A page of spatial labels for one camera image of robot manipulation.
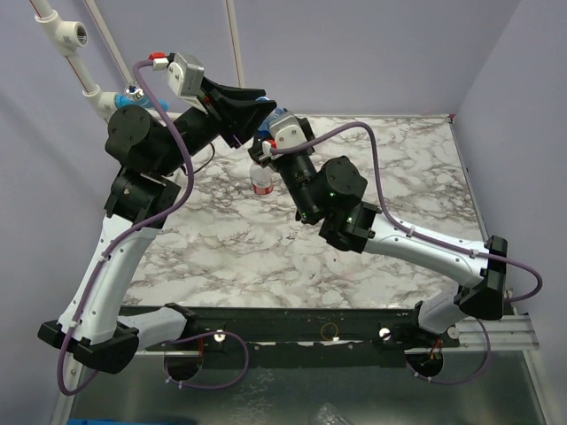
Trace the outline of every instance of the white pvc pipe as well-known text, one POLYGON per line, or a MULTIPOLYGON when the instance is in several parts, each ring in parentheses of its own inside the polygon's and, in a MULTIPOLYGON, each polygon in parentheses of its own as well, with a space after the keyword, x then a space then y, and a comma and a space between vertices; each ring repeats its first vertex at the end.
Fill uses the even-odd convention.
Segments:
POLYGON ((105 40, 106 45, 108 46, 108 50, 113 55, 113 58, 116 61, 116 65, 120 69, 122 77, 124 77, 124 81, 127 84, 133 82, 134 78, 132 77, 132 73, 130 73, 130 69, 126 65, 124 58, 118 50, 118 46, 116 45, 116 42, 114 42, 113 36, 110 33, 108 26, 106 25, 103 15, 100 13, 100 10, 97 7, 97 3, 95 2, 95 0, 85 0, 85 4, 87 6, 87 9, 89 9, 92 19, 95 21, 95 24, 97 24, 98 30, 100 31, 103 40, 105 40))
POLYGON ((85 93, 92 93, 97 89, 97 84, 90 75, 89 70, 85 66, 85 63, 79 57, 77 53, 73 55, 67 56, 67 60, 69 61, 69 65, 73 68, 77 78, 81 82, 83 91, 85 93))
MULTIPOLYGON (((155 118, 158 121, 161 121, 161 117, 159 116, 159 114, 154 111, 153 109, 148 110, 148 112, 150 113, 150 115, 155 118)), ((179 112, 167 112, 167 116, 169 118, 171 118, 172 120, 177 120, 179 117, 181 117, 181 114, 179 112)))
POLYGON ((230 39, 232 41, 232 53, 237 69, 238 86, 245 87, 245 74, 242 66, 242 55, 240 54, 240 42, 238 40, 237 13, 234 8, 234 0, 225 0, 227 6, 227 18, 229 20, 230 39))
POLYGON ((29 0, 29 2, 34 6, 39 18, 49 18, 53 14, 53 8, 47 0, 29 0))

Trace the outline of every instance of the purple wall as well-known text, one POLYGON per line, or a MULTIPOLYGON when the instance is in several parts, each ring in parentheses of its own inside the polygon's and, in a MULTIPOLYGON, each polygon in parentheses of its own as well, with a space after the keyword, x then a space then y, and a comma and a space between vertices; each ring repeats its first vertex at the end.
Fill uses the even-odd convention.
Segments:
POLYGON ((456 112, 518 3, 236 0, 245 83, 301 112, 456 112))
MULTIPOLYGON (((71 0, 52 5, 64 19, 81 18, 71 0)), ((47 424, 57 352, 35 335, 81 281, 118 165, 105 154, 105 123, 29 2, 0 2, 0 35, 0 422, 47 424)), ((96 45, 82 56, 101 87, 116 90, 96 45)))
MULTIPOLYGON (((543 274, 521 305, 567 418, 567 2, 523 0, 457 113, 455 128, 490 232, 543 274)), ((532 277, 509 270, 524 293, 532 277)))

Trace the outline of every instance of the marble tabletop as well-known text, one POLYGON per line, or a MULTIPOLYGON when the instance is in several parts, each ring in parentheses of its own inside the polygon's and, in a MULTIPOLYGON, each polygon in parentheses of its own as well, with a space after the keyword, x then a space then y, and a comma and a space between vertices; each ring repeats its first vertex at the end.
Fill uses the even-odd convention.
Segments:
MULTIPOLYGON (((315 135, 353 118, 308 117, 315 135)), ((365 119, 378 140, 384 195, 392 213, 451 236, 480 239, 475 210, 447 119, 365 119)), ((185 206, 145 253, 125 304, 411 308, 450 284, 435 272, 378 255, 337 251, 320 225, 294 220, 279 175, 274 192, 254 195, 246 149, 214 142, 214 161, 196 175, 185 206)), ((204 149, 195 166, 210 155, 204 149)), ((315 148, 315 167, 347 155, 369 180, 377 204, 369 139, 352 129, 315 148)), ((183 184, 184 176, 178 178, 183 184)))

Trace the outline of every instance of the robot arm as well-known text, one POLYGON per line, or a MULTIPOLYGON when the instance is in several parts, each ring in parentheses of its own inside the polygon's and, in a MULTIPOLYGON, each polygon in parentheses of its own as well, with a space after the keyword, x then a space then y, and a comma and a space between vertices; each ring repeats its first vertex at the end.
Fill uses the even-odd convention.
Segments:
POLYGON ((306 119, 286 112, 268 127, 269 135, 257 137, 249 153, 256 162, 270 166, 282 176, 298 208, 296 220, 312 225, 323 220, 319 235, 338 250, 403 259, 454 280, 452 288, 416 306, 416 326, 441 334, 467 316, 500 319, 505 265, 455 252, 412 234, 431 236, 471 252, 505 257, 504 239, 495 236, 487 243, 467 241, 398 220, 410 228, 409 232, 402 232, 377 206, 362 201, 368 182, 347 157, 333 158, 317 172, 309 158, 313 148, 285 155, 271 153, 274 147, 287 149, 312 140, 314 135, 306 119))
MULTIPOLYGON (((231 147, 242 146, 276 107, 273 101, 256 100, 265 95, 263 90, 230 88, 209 81, 203 75, 202 65, 190 55, 163 55, 154 59, 155 64, 167 69, 169 85, 193 106, 175 121, 191 155, 218 135, 231 147)), ((183 163, 180 151, 171 134, 145 109, 137 105, 120 108, 110 119, 108 134, 105 149, 122 167, 105 205, 106 217, 95 254, 72 302, 58 320, 45 322, 38 336, 60 348, 72 329, 73 338, 67 350, 75 359, 96 370, 118 373, 136 350, 193 336, 204 329, 198 328, 195 313, 173 304, 152 313, 118 316, 136 267, 163 227, 163 220, 124 239, 105 259, 81 318, 78 323, 73 321, 92 270, 108 244, 126 229, 165 211, 180 190, 165 178, 183 163)), ((440 334, 467 315, 481 319, 501 317, 505 277, 502 264, 455 254, 403 234, 379 208, 361 201, 368 182, 347 157, 334 158, 317 172, 309 158, 312 148, 275 156, 269 151, 274 145, 298 146, 313 138, 307 119, 286 112, 272 120, 269 135, 257 137, 249 149, 252 159, 282 176, 297 206, 297 220, 311 225, 322 220, 320 236, 341 251, 389 255, 454 279, 454 288, 416 306, 416 332, 440 334)), ((506 254, 505 241, 500 238, 484 246, 481 242, 415 229, 478 251, 506 254)))

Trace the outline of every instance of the cable clip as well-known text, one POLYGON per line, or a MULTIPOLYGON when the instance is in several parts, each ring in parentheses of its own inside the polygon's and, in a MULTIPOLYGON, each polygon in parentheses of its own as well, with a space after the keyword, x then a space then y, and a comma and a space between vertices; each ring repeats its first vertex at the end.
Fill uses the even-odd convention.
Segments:
POLYGON ((276 148, 276 142, 273 140, 265 140, 262 142, 262 152, 268 158, 274 158, 274 154, 272 153, 272 148, 276 148))
POLYGON ((409 228, 409 231, 406 234, 406 236, 411 237, 414 234, 415 231, 416 231, 416 226, 412 226, 411 228, 409 228))

